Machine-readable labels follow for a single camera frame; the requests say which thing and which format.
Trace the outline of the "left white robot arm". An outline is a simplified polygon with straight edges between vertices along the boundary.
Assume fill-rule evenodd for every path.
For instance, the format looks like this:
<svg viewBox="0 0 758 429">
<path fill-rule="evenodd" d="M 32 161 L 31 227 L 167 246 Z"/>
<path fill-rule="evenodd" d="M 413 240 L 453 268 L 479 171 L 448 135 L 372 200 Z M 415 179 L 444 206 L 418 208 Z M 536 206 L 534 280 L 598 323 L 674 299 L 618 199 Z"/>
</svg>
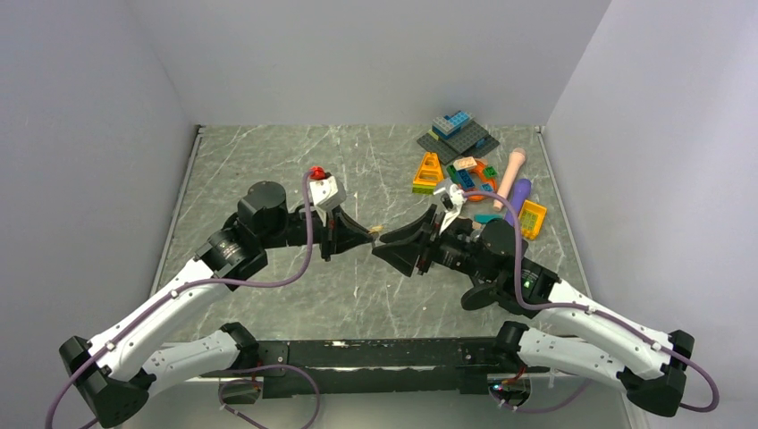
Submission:
<svg viewBox="0 0 758 429">
<path fill-rule="evenodd" d="M 171 348 L 164 342 L 200 310 L 252 286 L 269 249 L 302 247 L 329 260 L 374 240 L 342 211 L 346 194 L 336 178 L 304 179 L 302 196 L 302 204 L 289 209 L 281 184 L 253 184 L 223 227 L 161 290 L 104 332 L 74 336 L 60 347 L 71 384 L 96 424 L 121 425 L 150 398 L 195 376 L 244 375 L 260 364 L 258 341 L 239 323 Z"/>
</svg>

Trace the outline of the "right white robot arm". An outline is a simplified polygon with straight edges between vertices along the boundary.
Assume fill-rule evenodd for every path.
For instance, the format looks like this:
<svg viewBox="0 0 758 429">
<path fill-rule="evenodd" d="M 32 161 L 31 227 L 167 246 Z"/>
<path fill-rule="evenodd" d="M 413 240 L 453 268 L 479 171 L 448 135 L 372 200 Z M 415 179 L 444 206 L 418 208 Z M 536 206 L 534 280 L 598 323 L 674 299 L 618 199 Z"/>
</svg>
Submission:
<svg viewBox="0 0 758 429">
<path fill-rule="evenodd" d="M 578 291 L 555 272 L 516 251 L 514 228 L 495 219 L 477 229 L 457 218 L 448 227 L 435 206 L 380 238 L 372 253 L 411 276 L 441 265 L 465 274 L 471 289 L 461 306 L 491 304 L 535 322 L 571 332 L 566 340 L 506 321 L 495 337 L 491 362 L 504 371 L 549 367 L 623 391 L 639 408 L 673 417 L 686 387 L 686 359 L 695 340 L 687 332 L 659 332 L 635 324 Z"/>
</svg>

